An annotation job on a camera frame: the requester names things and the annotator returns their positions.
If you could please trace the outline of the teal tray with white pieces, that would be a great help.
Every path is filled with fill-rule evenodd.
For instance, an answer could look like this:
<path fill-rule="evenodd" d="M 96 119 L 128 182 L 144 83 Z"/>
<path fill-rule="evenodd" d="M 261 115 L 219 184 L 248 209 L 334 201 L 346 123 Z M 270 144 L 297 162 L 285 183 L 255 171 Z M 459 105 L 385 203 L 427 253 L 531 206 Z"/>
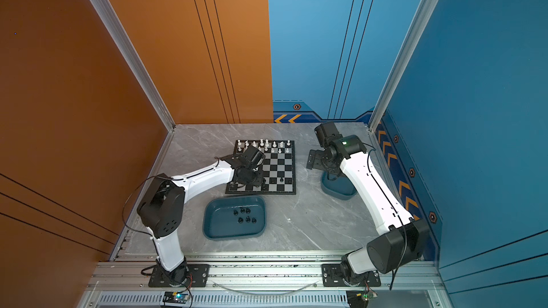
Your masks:
<path fill-rule="evenodd" d="M 339 200 L 349 200 L 358 193 L 348 177 L 335 176 L 328 172 L 322 174 L 321 189 L 325 194 Z"/>

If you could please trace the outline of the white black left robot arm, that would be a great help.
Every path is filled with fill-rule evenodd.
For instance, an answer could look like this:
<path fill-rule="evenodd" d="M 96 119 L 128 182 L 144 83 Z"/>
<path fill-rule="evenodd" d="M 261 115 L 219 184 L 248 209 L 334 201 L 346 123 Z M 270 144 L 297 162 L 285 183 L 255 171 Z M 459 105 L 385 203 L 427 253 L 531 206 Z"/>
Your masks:
<path fill-rule="evenodd" d="M 264 158 L 258 148 L 249 146 L 241 153 L 217 158 L 197 171 L 174 177 L 161 173 L 147 178 L 151 184 L 136 211 L 146 228 L 144 234 L 151 238 L 156 250 L 153 278 L 171 287 L 190 284 L 190 269 L 178 238 L 185 204 L 219 185 L 261 186 Z"/>

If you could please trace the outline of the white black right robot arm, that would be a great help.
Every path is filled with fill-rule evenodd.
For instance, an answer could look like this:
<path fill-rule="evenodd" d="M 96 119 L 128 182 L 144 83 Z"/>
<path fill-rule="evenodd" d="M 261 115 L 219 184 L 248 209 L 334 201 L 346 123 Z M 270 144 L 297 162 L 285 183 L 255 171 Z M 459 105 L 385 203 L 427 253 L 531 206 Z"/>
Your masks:
<path fill-rule="evenodd" d="M 345 176 L 368 208 L 378 233 L 366 247 L 342 257 L 343 279 L 357 285 L 370 272 L 396 275 L 403 265 L 419 260 L 427 246 L 429 225 L 414 218 L 392 194 L 366 145 L 356 135 L 340 134 L 334 123 L 322 123 L 314 132 L 321 149 L 309 152 L 307 168 Z"/>

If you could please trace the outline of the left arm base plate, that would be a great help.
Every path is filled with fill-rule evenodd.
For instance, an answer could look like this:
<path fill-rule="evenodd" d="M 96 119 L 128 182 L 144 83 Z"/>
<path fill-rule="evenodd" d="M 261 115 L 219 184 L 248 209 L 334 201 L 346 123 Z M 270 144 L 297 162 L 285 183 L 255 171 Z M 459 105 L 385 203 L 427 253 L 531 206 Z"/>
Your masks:
<path fill-rule="evenodd" d="M 203 288 L 208 282 L 209 264 L 179 265 L 168 272 L 161 265 L 155 265 L 148 282 L 149 287 Z"/>

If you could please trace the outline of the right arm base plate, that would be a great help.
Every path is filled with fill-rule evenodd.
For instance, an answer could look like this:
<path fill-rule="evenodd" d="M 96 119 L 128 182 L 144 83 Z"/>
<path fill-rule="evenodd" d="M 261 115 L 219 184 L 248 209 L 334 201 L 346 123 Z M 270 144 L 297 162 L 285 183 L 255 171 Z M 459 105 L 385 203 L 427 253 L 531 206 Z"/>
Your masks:
<path fill-rule="evenodd" d="M 321 265 L 324 287 L 380 287 L 380 276 L 375 271 L 356 274 L 342 263 Z"/>

